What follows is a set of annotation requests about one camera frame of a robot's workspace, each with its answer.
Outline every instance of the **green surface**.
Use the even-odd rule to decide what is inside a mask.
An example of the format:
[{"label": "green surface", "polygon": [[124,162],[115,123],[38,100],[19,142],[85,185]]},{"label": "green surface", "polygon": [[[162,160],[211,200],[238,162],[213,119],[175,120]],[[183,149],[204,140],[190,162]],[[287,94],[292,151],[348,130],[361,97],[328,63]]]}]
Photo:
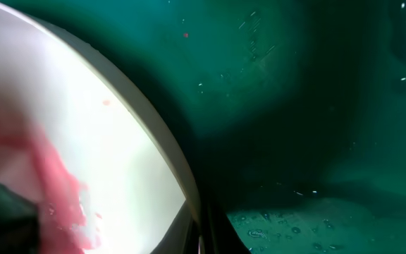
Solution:
[{"label": "green surface", "polygon": [[406,254],[400,1],[2,2],[126,73],[252,252]]}]

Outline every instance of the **pink smear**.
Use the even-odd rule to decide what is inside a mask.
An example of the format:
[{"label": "pink smear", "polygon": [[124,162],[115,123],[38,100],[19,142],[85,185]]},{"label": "pink smear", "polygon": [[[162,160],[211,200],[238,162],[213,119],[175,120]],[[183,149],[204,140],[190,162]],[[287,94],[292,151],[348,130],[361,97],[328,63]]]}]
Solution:
[{"label": "pink smear", "polygon": [[100,240],[96,238],[92,244],[82,230],[86,225],[86,217],[80,206],[79,195],[80,192],[86,191],[87,187],[68,173],[44,132],[39,128],[32,128],[32,124],[18,110],[17,105],[2,95],[0,95],[1,147],[21,151],[30,157],[34,170],[24,171],[23,174],[31,173],[31,182],[36,181],[37,188],[36,184],[29,181],[14,182],[16,179],[28,180],[28,177],[7,177],[10,175],[8,171],[15,170],[13,167],[0,167],[0,183],[23,196],[29,193],[21,186],[34,186],[29,191],[36,193],[33,197],[39,198],[28,199],[37,202],[39,207],[40,253],[81,254],[84,253],[83,249],[99,247]]}]

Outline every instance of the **wet green surface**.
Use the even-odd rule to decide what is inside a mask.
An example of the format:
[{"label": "wet green surface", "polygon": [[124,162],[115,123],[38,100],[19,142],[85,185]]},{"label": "wet green surface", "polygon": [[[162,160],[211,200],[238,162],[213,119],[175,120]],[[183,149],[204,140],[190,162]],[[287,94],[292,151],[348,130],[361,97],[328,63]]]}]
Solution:
[{"label": "wet green surface", "polygon": [[406,1],[3,2],[125,72],[253,252],[406,254]]}]

